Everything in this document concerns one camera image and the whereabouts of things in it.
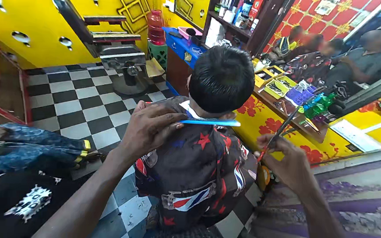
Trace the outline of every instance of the pink tray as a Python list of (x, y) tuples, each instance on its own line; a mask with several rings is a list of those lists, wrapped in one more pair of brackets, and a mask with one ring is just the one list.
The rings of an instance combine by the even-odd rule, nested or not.
[[(186, 29), (188, 29), (188, 28), (190, 28), (190, 27), (179, 26), (177, 28), (177, 30), (179, 30), (180, 35), (182, 35), (186, 40), (189, 39), (189, 34), (186, 33)], [(196, 35), (202, 35), (202, 33), (199, 30), (196, 30), (195, 28), (192, 28), (192, 29), (196, 31)]]

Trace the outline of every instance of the green stool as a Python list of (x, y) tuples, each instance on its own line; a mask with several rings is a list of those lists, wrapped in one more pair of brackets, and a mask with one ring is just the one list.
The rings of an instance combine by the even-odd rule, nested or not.
[(161, 67), (167, 69), (167, 45), (154, 45), (148, 41), (148, 59), (155, 58)]

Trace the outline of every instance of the red water jug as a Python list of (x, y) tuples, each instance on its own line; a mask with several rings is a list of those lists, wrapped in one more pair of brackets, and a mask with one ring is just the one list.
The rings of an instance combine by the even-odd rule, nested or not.
[(154, 45), (163, 45), (166, 43), (164, 30), (162, 29), (162, 16), (160, 10), (151, 10), (146, 15), (148, 19), (148, 37), (149, 41)]

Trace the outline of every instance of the barber shop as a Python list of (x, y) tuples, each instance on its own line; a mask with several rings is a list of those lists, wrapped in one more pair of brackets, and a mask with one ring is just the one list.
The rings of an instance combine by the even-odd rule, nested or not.
[(0, 0), (0, 237), (381, 238), (381, 0)]

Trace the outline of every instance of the red wall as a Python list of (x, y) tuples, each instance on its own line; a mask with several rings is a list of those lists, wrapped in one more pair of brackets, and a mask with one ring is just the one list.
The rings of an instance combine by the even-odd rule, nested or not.
[(341, 0), (327, 16), (314, 11), (319, 3), (320, 0), (295, 0), (263, 52), (269, 52), (274, 42), (288, 36), (290, 29), (296, 25), (302, 26), (306, 33), (322, 34), (327, 41), (343, 39), (353, 30), (349, 23), (362, 11), (373, 11), (381, 0)]

